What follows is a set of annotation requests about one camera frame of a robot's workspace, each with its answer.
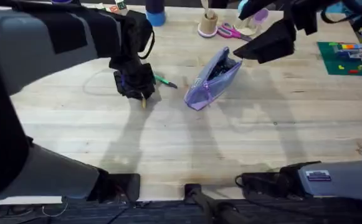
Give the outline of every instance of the green mat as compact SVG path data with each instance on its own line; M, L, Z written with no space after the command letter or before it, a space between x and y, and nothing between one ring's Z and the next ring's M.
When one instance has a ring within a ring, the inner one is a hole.
M323 62L329 75L359 75L362 76L362 70L358 70L358 66L362 65L360 58L339 58L333 50L333 46L329 45L331 42L318 42L320 53L322 54ZM358 70L358 73L348 73L350 70Z

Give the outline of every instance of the green marker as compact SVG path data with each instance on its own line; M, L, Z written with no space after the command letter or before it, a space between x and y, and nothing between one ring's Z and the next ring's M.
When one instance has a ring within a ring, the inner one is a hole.
M163 77L155 75L155 78L157 80L159 80L160 82L164 83L165 85L168 85L168 86L173 87L173 88L178 88L178 86L176 86L174 83L169 82L168 80L164 79Z

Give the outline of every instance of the pencil cup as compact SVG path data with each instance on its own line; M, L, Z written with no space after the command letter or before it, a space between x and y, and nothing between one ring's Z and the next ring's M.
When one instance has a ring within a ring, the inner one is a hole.
M207 18L206 14L203 14L198 27L199 34L205 38L214 37L217 33L217 21L218 15L215 12L210 19Z

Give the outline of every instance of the wooden table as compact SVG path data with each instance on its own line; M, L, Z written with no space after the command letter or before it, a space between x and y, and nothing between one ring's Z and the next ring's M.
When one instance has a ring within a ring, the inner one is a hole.
M155 27L147 61L177 90L158 84L143 110L140 101L117 93L109 59L94 60L12 96L26 133L41 146L109 172L141 174L140 200L182 199L186 183L203 184L215 198L241 198L234 177L243 172L362 159L355 151L362 138L362 77L328 75L316 45L357 42L349 23L318 20L316 34L298 32L293 55L262 65L243 61L229 89L194 111L183 97L197 74L223 47L233 51L244 44L198 36L203 11L166 7L165 25ZM215 11L219 22L237 15ZM281 17L270 12L263 30Z

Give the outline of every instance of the label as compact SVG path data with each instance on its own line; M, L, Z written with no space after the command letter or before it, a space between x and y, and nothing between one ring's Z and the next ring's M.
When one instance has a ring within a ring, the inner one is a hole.
M110 7L110 12L112 13L117 13L119 10L118 10L118 7L117 6L112 6Z
M121 0L121 1L117 0L116 3L120 10L126 9L126 4L123 0Z
M331 181L329 171L327 170L310 170L305 171L308 181Z
M200 85L200 83L201 83L201 78L195 79L191 88L192 89L195 88L196 86Z

